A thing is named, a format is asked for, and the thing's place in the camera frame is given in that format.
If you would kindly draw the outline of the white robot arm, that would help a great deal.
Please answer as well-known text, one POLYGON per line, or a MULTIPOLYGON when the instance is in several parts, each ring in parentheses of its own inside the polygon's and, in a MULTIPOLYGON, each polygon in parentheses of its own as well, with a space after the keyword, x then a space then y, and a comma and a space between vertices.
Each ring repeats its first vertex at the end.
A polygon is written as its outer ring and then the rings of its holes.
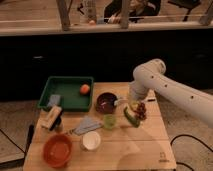
POLYGON ((142 100, 149 90, 154 90, 213 128, 213 95, 169 79, 165 71, 166 65, 161 59, 138 65, 133 70, 134 80, 129 84, 130 98, 142 100))

